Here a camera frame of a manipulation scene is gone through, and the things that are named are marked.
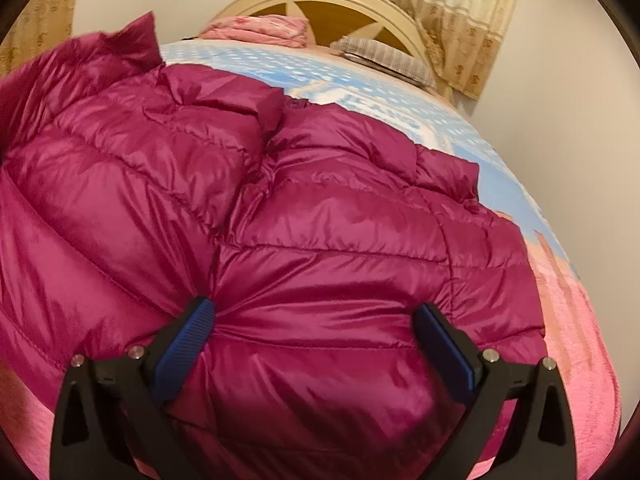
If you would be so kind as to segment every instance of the magenta puffer jacket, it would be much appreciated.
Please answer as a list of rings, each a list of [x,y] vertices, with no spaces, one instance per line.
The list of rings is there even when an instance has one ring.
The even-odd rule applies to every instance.
[[[151,16],[0,82],[0,148],[0,356],[53,409],[72,355],[122,355],[208,296],[167,410],[217,479],[415,480],[462,412],[414,341],[422,302],[480,348],[546,355],[522,236],[478,202],[476,164],[165,66]]]

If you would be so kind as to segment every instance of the pillow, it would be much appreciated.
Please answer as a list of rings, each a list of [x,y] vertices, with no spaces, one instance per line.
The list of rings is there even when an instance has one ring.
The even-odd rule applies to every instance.
[[[356,63],[388,73],[415,86],[437,88],[436,78],[429,66],[387,44],[346,36],[334,41],[331,48],[342,51],[344,57]]]

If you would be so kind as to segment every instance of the ribbed blue pad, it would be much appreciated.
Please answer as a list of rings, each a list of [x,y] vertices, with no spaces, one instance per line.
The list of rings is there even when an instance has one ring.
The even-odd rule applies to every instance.
[[[213,303],[203,300],[158,361],[150,389],[156,404],[177,396],[213,330],[215,317]]]
[[[469,405],[476,398],[472,367],[426,305],[421,305],[416,314],[414,330],[429,361],[438,371],[451,398]]]

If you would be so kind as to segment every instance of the bed sheet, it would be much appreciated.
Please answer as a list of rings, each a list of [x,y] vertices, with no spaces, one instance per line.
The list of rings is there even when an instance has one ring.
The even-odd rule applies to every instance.
[[[480,165],[483,205],[519,225],[529,251],[546,325],[569,398],[578,480],[587,480],[611,450],[620,423],[618,382],[587,294],[535,201],[502,159],[455,110],[385,74],[308,50],[191,40],[161,47],[168,64],[197,63],[250,76],[291,96],[331,102],[375,117],[411,140]],[[0,427],[32,471],[48,478],[52,414],[0,362]],[[480,463],[472,477],[491,465]]]

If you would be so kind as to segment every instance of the metal screw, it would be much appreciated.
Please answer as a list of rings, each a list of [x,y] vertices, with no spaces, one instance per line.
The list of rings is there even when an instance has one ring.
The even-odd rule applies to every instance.
[[[482,358],[487,362],[495,363],[496,361],[500,360],[500,354],[493,348],[487,348],[486,350],[482,351]]]
[[[544,359],[542,359],[542,365],[547,370],[551,371],[556,369],[558,363],[556,363],[556,360],[552,359],[551,357],[545,357]]]
[[[79,368],[84,364],[84,356],[76,354],[71,358],[71,365],[73,368]]]
[[[132,359],[140,359],[145,354],[145,348],[140,345],[135,345],[129,348],[127,355]]]

